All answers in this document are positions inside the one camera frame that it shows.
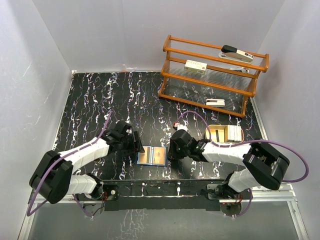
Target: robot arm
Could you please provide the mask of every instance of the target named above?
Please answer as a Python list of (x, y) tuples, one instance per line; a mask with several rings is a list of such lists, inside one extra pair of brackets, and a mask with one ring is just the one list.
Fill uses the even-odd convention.
[(48, 168), (61, 156), (76, 151), (59, 162), (49, 173), (42, 184), (39, 193), (51, 204), (59, 202), (65, 195), (92, 194), (99, 185), (94, 176), (73, 175), (84, 165), (107, 156), (114, 152), (120, 152), (122, 156), (135, 153), (143, 153), (139, 133), (132, 130), (132, 126), (125, 121), (118, 121), (114, 129), (104, 131), (101, 138), (57, 153), (53, 150), (44, 154), (41, 162), (32, 175), (29, 185), (36, 189)]
[(197, 162), (225, 162), (242, 165), (244, 170), (228, 175), (225, 184), (212, 194), (235, 195), (245, 189), (263, 186), (278, 190), (290, 161), (268, 143), (219, 147), (207, 139), (195, 140), (185, 129), (178, 129), (170, 139), (168, 157), (174, 161), (190, 157)]

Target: small box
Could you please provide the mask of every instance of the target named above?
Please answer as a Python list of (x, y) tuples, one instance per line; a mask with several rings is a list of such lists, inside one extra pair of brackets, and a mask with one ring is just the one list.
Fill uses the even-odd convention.
[(227, 125), (224, 129), (224, 142), (225, 143), (233, 143), (235, 141), (235, 131), (234, 126)]
[(205, 74), (207, 70), (207, 64), (199, 61), (187, 60), (184, 65), (184, 70), (191, 73)]

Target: wooden rack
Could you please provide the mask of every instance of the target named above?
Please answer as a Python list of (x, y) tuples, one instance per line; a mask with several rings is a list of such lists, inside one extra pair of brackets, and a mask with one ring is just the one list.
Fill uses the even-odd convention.
[[(269, 54), (246, 51), (252, 63), (219, 57), (221, 46), (191, 41), (169, 35), (163, 45), (166, 59), (161, 70), (164, 76), (159, 97), (198, 107), (244, 117), (249, 97), (256, 94), (260, 72), (269, 66)], [(207, 63), (205, 74), (184, 70), (187, 60)], [(249, 73), (230, 68), (244, 67)], [(206, 99), (224, 99), (225, 107), (206, 105)]]

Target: black tabletop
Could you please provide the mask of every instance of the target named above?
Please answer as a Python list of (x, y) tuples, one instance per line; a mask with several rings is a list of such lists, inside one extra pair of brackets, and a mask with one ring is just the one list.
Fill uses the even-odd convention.
[[(56, 151), (65, 151), (97, 136), (110, 110), (119, 120), (130, 120), (144, 146), (169, 147), (173, 123), (185, 111), (199, 113), (208, 124), (240, 125), (246, 140), (261, 138), (251, 102), (243, 118), (181, 102), (158, 98), (163, 77), (159, 72), (77, 73), (73, 76), (56, 139)], [(115, 126), (112, 117), (108, 127)], [(205, 124), (188, 114), (180, 120), (196, 139), (203, 137)], [(111, 154), (79, 169), (76, 174), (93, 173), (101, 180), (224, 179), (241, 166), (219, 161), (192, 159), (168, 162), (167, 167), (137, 165), (136, 158)]]

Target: white wall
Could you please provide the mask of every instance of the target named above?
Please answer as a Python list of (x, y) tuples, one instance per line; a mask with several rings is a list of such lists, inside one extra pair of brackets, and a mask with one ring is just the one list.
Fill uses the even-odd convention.
[[(320, 2), (287, 0), (259, 51), (270, 54), (269, 70), (258, 80), (256, 102), (269, 139), (287, 144), (308, 161), (305, 181), (293, 185), (311, 240), (320, 235)], [(286, 177), (304, 166), (292, 154)]]
[(257, 51), (284, 0), (33, 0), (78, 72), (160, 70), (169, 34)]
[(29, 179), (52, 148), (71, 71), (32, 0), (0, 0), (0, 233), (17, 239)]

